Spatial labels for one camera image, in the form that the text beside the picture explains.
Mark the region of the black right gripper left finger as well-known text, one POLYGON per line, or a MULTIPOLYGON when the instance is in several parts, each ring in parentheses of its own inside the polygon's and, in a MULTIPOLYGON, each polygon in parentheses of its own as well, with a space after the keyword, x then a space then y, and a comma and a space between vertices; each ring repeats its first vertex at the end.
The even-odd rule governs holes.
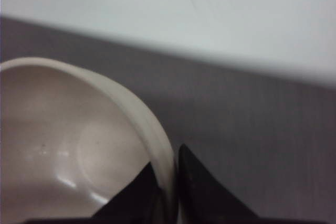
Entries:
POLYGON ((92 217, 110 223, 160 223, 161 189, 151 163, 92 217))

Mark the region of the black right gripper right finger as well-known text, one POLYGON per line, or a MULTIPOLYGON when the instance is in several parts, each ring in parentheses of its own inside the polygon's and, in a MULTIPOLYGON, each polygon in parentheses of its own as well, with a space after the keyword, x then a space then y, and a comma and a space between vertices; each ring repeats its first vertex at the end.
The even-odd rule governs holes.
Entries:
POLYGON ((187 223, 252 223, 259 217, 226 189, 183 144, 178 159, 178 194, 187 223))

